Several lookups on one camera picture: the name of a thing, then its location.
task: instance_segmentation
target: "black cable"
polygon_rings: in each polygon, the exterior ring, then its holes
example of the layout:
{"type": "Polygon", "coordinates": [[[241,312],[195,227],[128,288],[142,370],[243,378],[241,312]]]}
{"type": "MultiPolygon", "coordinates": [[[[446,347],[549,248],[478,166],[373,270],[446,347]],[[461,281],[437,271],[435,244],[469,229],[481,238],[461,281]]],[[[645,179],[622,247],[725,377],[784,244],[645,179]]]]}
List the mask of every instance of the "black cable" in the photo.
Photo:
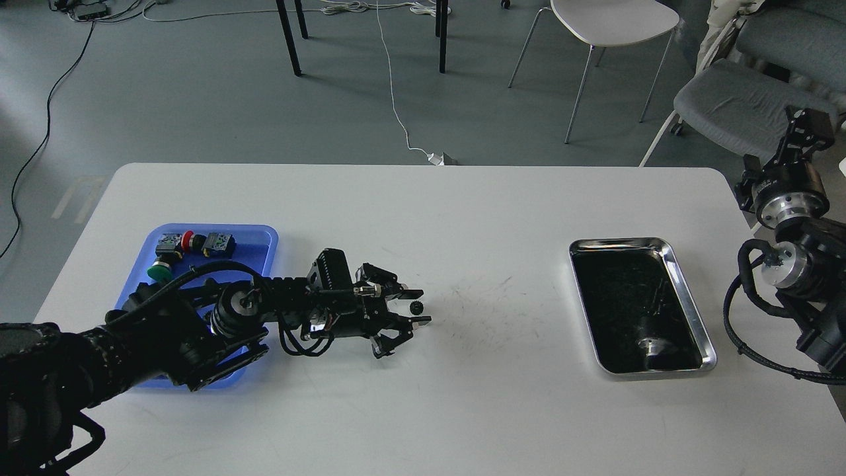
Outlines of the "black cable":
{"type": "Polygon", "coordinates": [[[267,284],[267,282],[264,280],[264,276],[257,273],[253,268],[231,260],[214,261],[197,267],[192,266],[188,272],[181,274],[173,281],[162,286],[159,291],[153,293],[152,296],[144,300],[144,302],[142,302],[138,307],[118,318],[115,318],[113,321],[110,322],[110,324],[120,324],[123,321],[130,320],[136,315],[143,313],[148,308],[153,307],[166,295],[170,294],[171,292],[175,292],[180,287],[188,284],[189,281],[195,278],[199,278],[201,276],[205,276],[206,274],[216,273],[217,271],[240,271],[242,273],[247,273],[254,278],[253,280],[255,285],[258,286],[262,293],[267,296],[273,296],[273,291],[267,284]]]}
{"type": "MultiPolygon", "coordinates": [[[[120,317],[115,318],[114,320],[109,322],[109,324],[110,325],[120,325],[124,321],[129,322],[133,318],[135,318],[135,316],[142,314],[145,310],[149,309],[150,307],[155,306],[159,301],[161,301],[161,299],[165,298],[170,293],[175,292],[180,287],[188,284],[191,280],[194,280],[194,279],[199,278],[201,276],[204,276],[206,274],[216,273],[218,271],[240,271],[240,272],[249,274],[250,276],[252,276],[254,278],[253,283],[259,288],[259,290],[262,292],[262,294],[264,294],[265,296],[268,296],[268,299],[275,300],[276,296],[273,293],[273,290],[271,289],[270,285],[265,281],[264,276],[262,276],[261,274],[256,272],[253,268],[250,268],[249,266],[247,266],[245,264],[238,263],[238,262],[235,262],[235,261],[228,261],[228,260],[227,261],[216,261],[216,262],[212,262],[212,263],[208,263],[208,264],[203,264],[203,265],[198,266],[198,267],[192,267],[190,271],[188,271],[187,273],[181,274],[175,280],[170,281],[169,283],[164,285],[159,291],[156,291],[155,293],[153,293],[152,296],[150,296],[149,298],[144,300],[144,302],[142,302],[138,307],[136,307],[132,311],[129,311],[128,313],[126,313],[126,314],[124,314],[120,317]]],[[[279,310],[280,310],[280,306],[276,302],[274,302],[273,303],[273,312],[278,313],[279,310]]],[[[306,348],[306,347],[303,347],[302,344],[300,344],[299,340],[297,340],[297,338],[294,336],[294,333],[292,333],[289,329],[283,328],[284,322],[283,322],[282,319],[278,319],[278,321],[279,321],[279,341],[282,345],[282,348],[289,355],[319,357],[320,355],[323,354],[323,352],[328,350],[329,346],[332,344],[332,341],[335,339],[334,335],[330,334],[328,338],[318,339],[317,342],[314,345],[306,348]],[[291,345],[293,345],[293,347],[294,347],[293,350],[290,347],[288,347],[288,342],[291,345]],[[319,351],[316,351],[318,346],[320,346],[321,344],[324,344],[324,342],[325,342],[324,347],[322,349],[320,349],[319,351]]]]}
{"type": "Polygon", "coordinates": [[[73,20],[77,23],[87,23],[89,21],[93,21],[93,22],[97,22],[97,23],[120,23],[122,21],[126,21],[128,19],[133,19],[135,17],[141,16],[144,13],[145,10],[150,9],[153,5],[155,5],[155,3],[150,3],[150,4],[146,5],[144,7],[144,9],[142,9],[142,11],[138,12],[137,14],[134,14],[134,15],[127,17],[127,18],[120,18],[120,17],[124,16],[125,14],[127,14],[128,12],[138,8],[143,1],[144,0],[134,0],[126,9],[124,9],[124,10],[122,10],[122,11],[116,13],[116,14],[108,15],[108,16],[105,16],[105,17],[97,18],[97,19],[78,19],[78,18],[76,18],[76,15],[75,15],[74,12],[69,12],[68,16],[70,17],[71,20],[73,20]]]}
{"type": "Polygon", "coordinates": [[[755,278],[752,275],[752,269],[755,266],[751,265],[749,262],[749,255],[754,250],[758,250],[763,253],[759,258],[762,263],[767,262],[773,264],[778,260],[778,254],[767,241],[745,241],[738,251],[739,278],[740,283],[743,285],[744,293],[746,293],[749,300],[752,301],[752,303],[755,304],[761,311],[777,318],[790,318],[791,315],[787,309],[784,307],[773,306],[769,302],[764,301],[764,298],[758,295],[758,291],[755,289],[755,278]]]}
{"type": "Polygon", "coordinates": [[[82,46],[82,51],[80,52],[79,57],[77,57],[76,61],[74,61],[74,63],[70,65],[70,68],[68,68],[68,70],[65,71],[63,75],[59,76],[59,78],[56,80],[56,82],[53,83],[53,86],[50,89],[50,94],[47,95],[47,133],[44,135],[44,140],[42,140],[41,144],[39,144],[38,147],[36,148],[36,151],[32,153],[32,155],[30,156],[29,159],[27,159],[26,162],[24,162],[24,165],[20,168],[20,170],[18,170],[18,174],[15,175],[15,177],[14,177],[14,182],[12,183],[11,203],[12,203],[12,211],[14,212],[14,219],[15,219],[16,225],[15,225],[15,228],[14,228],[14,233],[12,234],[12,238],[8,241],[8,244],[6,245],[6,247],[3,248],[3,252],[0,252],[0,257],[6,256],[6,252],[12,246],[12,243],[14,242],[14,239],[18,236],[18,233],[20,232],[20,227],[23,224],[21,219],[20,219],[20,213],[18,212],[18,204],[14,200],[14,191],[17,188],[18,181],[20,180],[20,176],[24,173],[24,170],[26,169],[26,167],[32,162],[32,159],[36,158],[36,155],[38,155],[38,152],[40,152],[41,149],[44,148],[44,146],[47,144],[47,141],[50,140],[50,123],[51,123],[50,103],[52,102],[53,93],[56,92],[56,88],[58,87],[59,83],[61,83],[62,80],[65,77],[67,77],[70,74],[70,72],[73,71],[74,68],[76,68],[76,65],[79,64],[80,61],[82,60],[83,55],[85,55],[85,50],[88,49],[88,43],[91,41],[91,34],[92,33],[94,33],[94,23],[93,22],[91,23],[91,29],[88,30],[88,37],[85,39],[85,45],[82,46]]]}
{"type": "MultiPolygon", "coordinates": [[[[758,257],[754,262],[752,262],[751,267],[757,268],[758,266],[761,266],[763,262],[764,257],[758,257]]],[[[728,292],[726,292],[726,298],[722,302],[722,323],[726,328],[726,334],[728,334],[728,338],[738,348],[738,354],[745,355],[748,358],[752,359],[753,362],[759,363],[764,367],[791,375],[795,379],[808,380],[810,382],[824,385],[846,385],[846,376],[824,374],[822,372],[810,372],[807,370],[799,370],[797,368],[786,367],[762,356],[758,352],[754,351],[751,347],[749,347],[745,342],[743,342],[743,340],[740,339],[740,337],[734,331],[734,328],[732,327],[731,322],[728,318],[729,310],[732,306],[732,300],[734,299],[734,294],[737,292],[738,289],[740,289],[739,275],[734,278],[734,281],[732,281],[732,284],[728,287],[728,292]]]]}

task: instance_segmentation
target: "green button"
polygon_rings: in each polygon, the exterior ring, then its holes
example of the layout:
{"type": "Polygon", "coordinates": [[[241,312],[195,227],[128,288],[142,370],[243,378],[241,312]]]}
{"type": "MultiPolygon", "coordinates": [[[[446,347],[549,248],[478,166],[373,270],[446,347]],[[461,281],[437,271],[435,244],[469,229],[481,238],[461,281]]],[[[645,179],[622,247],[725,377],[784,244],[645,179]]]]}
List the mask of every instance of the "green button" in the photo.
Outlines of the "green button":
{"type": "Polygon", "coordinates": [[[165,284],[173,279],[173,273],[167,266],[161,264],[154,264],[147,268],[147,276],[153,278],[157,283],[165,284]]]}

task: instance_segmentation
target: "silver metal joint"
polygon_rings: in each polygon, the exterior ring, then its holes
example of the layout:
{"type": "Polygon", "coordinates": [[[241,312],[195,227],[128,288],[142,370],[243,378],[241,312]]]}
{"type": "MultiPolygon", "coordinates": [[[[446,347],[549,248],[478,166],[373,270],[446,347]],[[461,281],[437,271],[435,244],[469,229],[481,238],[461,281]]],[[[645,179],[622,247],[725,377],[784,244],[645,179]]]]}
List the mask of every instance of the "silver metal joint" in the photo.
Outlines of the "silver metal joint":
{"type": "Polygon", "coordinates": [[[767,228],[774,230],[787,219],[813,217],[817,211],[824,210],[825,204],[814,194],[803,191],[776,196],[764,203],[758,210],[758,220],[767,228]]]}
{"type": "Polygon", "coordinates": [[[255,316],[259,312],[259,307],[250,299],[250,293],[245,291],[237,291],[232,294],[229,299],[229,304],[232,309],[242,316],[255,316]]]}
{"type": "Polygon", "coordinates": [[[382,295],[382,287],[380,285],[357,286],[353,288],[353,294],[359,297],[379,297],[382,295]]]}
{"type": "Polygon", "coordinates": [[[311,332],[320,332],[326,328],[326,324],[328,322],[328,316],[326,313],[321,313],[314,311],[309,316],[309,331],[311,332]]]}
{"type": "Polygon", "coordinates": [[[777,264],[764,263],[761,277],[778,289],[788,289],[803,280],[810,272],[808,252],[801,246],[785,241],[773,249],[778,253],[777,264]]]}

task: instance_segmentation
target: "white chair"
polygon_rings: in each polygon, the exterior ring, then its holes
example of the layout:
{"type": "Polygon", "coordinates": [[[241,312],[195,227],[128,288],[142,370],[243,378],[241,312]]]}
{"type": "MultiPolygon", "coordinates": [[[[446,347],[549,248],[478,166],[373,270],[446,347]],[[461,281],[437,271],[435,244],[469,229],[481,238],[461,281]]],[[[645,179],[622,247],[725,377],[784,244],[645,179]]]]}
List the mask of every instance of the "white chair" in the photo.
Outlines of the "white chair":
{"type": "Polygon", "coordinates": [[[523,45],[523,51],[520,52],[517,66],[511,75],[511,81],[508,82],[508,87],[511,87],[514,83],[514,77],[523,61],[526,47],[529,46],[532,33],[535,32],[537,20],[544,10],[551,10],[555,13],[555,16],[576,38],[591,47],[587,54],[587,63],[579,86],[579,93],[576,95],[576,103],[573,106],[573,115],[570,117],[567,135],[564,138],[565,144],[569,144],[570,141],[570,132],[573,129],[576,112],[579,110],[579,101],[582,91],[585,89],[587,72],[591,66],[591,56],[594,50],[597,47],[602,47],[599,59],[596,61],[596,66],[599,66],[607,47],[634,45],[670,32],[667,47],[664,48],[664,54],[658,64],[658,71],[655,73],[655,79],[652,81],[652,87],[650,87],[649,95],[646,97],[646,105],[640,115],[640,122],[643,122],[646,109],[652,99],[652,91],[655,89],[658,74],[661,72],[661,67],[664,65],[664,59],[667,57],[667,51],[670,48],[670,42],[673,40],[673,30],[678,24],[678,14],[654,0],[552,0],[549,7],[541,8],[535,15],[535,21],[531,25],[529,36],[523,45]]]}

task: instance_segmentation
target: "chair leg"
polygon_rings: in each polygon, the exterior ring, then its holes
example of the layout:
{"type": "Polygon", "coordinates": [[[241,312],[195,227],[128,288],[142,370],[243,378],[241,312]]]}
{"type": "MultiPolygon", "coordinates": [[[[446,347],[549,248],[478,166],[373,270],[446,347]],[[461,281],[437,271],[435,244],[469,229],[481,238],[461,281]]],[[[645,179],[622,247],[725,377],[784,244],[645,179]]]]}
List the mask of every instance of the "chair leg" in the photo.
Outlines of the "chair leg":
{"type": "Polygon", "coordinates": [[[276,8],[279,10],[279,20],[282,22],[282,32],[285,35],[285,45],[288,46],[288,55],[291,57],[291,67],[294,68],[294,75],[302,76],[303,71],[299,68],[297,47],[294,45],[294,35],[291,33],[291,24],[288,22],[288,10],[285,9],[285,0],[276,0],[276,8]]]}
{"type": "Polygon", "coordinates": [[[564,143],[570,143],[570,132],[573,130],[573,122],[576,120],[576,113],[579,111],[579,102],[581,101],[581,93],[585,90],[585,81],[587,80],[587,72],[591,69],[591,56],[596,47],[591,45],[591,49],[587,53],[587,63],[585,63],[585,73],[582,75],[582,82],[579,85],[579,93],[576,94],[576,104],[573,106],[573,115],[570,116],[570,125],[567,126],[567,135],[564,137],[564,143]]]}
{"type": "Polygon", "coordinates": [[[435,36],[441,37],[441,0],[435,1],[435,36]]]}
{"type": "Polygon", "coordinates": [[[441,50],[438,58],[437,70],[445,73],[447,69],[447,18],[449,18],[449,0],[441,1],[441,50]]]}
{"type": "Polygon", "coordinates": [[[658,133],[655,134],[655,139],[652,140],[652,144],[649,145],[649,150],[646,151],[646,155],[643,156],[643,160],[640,161],[640,165],[638,165],[638,167],[643,167],[644,165],[646,165],[646,161],[649,160],[649,157],[655,151],[655,147],[658,145],[658,141],[661,140],[661,136],[663,136],[664,133],[667,132],[667,129],[669,129],[670,127],[670,124],[674,122],[677,117],[681,119],[681,117],[678,116],[674,109],[670,113],[670,115],[667,116],[667,120],[664,121],[664,125],[662,125],[661,129],[658,130],[658,133]]]}
{"type": "Polygon", "coordinates": [[[597,68],[599,68],[599,63],[602,62],[602,57],[605,56],[605,50],[607,49],[607,47],[602,47],[602,51],[599,52],[599,59],[597,59],[596,64],[594,64],[597,68]]]}
{"type": "Polygon", "coordinates": [[[673,28],[670,30],[670,38],[667,40],[667,46],[664,48],[664,54],[661,56],[661,62],[658,64],[658,71],[655,73],[655,79],[652,80],[652,86],[649,88],[649,95],[646,96],[646,104],[643,106],[643,112],[640,113],[640,120],[638,122],[643,122],[643,118],[646,117],[646,110],[649,108],[649,102],[652,100],[652,92],[655,91],[655,83],[658,82],[658,75],[661,73],[661,67],[664,65],[664,60],[667,59],[667,52],[670,51],[670,44],[673,42],[673,34],[676,30],[673,28]]]}
{"type": "Polygon", "coordinates": [[[514,72],[511,74],[511,80],[508,82],[508,87],[511,87],[511,85],[514,84],[514,77],[517,76],[517,70],[520,69],[520,63],[523,63],[523,56],[526,54],[526,48],[529,46],[531,34],[535,32],[535,27],[537,26],[537,19],[541,17],[541,12],[549,9],[549,7],[544,7],[537,11],[537,15],[535,15],[535,21],[532,22],[531,29],[529,30],[529,36],[526,37],[526,43],[523,44],[523,51],[520,52],[520,57],[517,58],[517,66],[514,67],[514,72]]]}
{"type": "Polygon", "coordinates": [[[304,40],[309,39],[309,29],[305,27],[305,16],[303,15],[302,0],[294,0],[294,9],[297,10],[297,21],[299,22],[299,34],[304,40]]]}

